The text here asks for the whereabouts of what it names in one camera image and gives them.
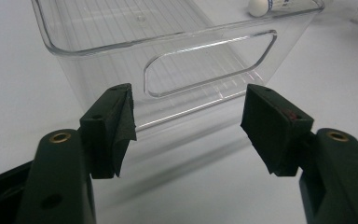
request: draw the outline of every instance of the clear plastic container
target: clear plastic container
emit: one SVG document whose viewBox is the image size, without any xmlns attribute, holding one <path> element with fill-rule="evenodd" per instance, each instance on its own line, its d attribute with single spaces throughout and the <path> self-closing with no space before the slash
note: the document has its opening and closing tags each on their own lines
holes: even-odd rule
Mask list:
<svg viewBox="0 0 358 224">
<path fill-rule="evenodd" d="M 261 18 L 246 0 L 33 0 L 48 50 L 87 109 L 131 83 L 138 130 L 265 85 L 321 0 Z"/>
</svg>

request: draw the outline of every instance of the screw hole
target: screw hole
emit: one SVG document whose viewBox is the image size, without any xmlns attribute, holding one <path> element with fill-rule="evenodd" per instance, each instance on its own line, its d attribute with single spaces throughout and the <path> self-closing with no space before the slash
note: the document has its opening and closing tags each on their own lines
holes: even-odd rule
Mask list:
<svg viewBox="0 0 358 224">
<path fill-rule="evenodd" d="M 103 116 L 102 115 L 94 115 L 92 116 L 93 119 L 101 119 Z"/>
<path fill-rule="evenodd" d="M 62 202 L 62 196 L 60 194 L 52 194 L 45 198 L 40 207 L 44 210 L 57 207 Z"/>
<path fill-rule="evenodd" d="M 61 143 L 65 142 L 71 137 L 71 134 L 69 133 L 56 133 L 50 137 L 50 142 L 52 143 Z"/>
<path fill-rule="evenodd" d="M 343 133 L 329 132 L 327 135 L 338 142 L 348 142 L 350 140 L 347 135 Z"/>
</svg>

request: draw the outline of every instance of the white table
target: white table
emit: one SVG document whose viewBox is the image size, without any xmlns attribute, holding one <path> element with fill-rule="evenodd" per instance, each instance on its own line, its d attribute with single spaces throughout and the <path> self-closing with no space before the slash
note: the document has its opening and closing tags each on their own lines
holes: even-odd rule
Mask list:
<svg viewBox="0 0 358 224">
<path fill-rule="evenodd" d="M 317 16 L 268 86 L 314 117 L 313 131 L 336 128 L 358 139 L 358 25 L 350 22 L 357 7 L 336 1 Z M 241 104 L 226 110 L 240 114 Z M 236 120 L 208 121 L 220 113 L 140 134 L 121 179 L 93 182 L 99 223 L 305 223 L 301 172 L 269 175 Z M 46 133 L 76 129 L 82 114 L 43 45 L 31 1 L 0 0 L 0 174 L 32 160 Z"/>
</svg>

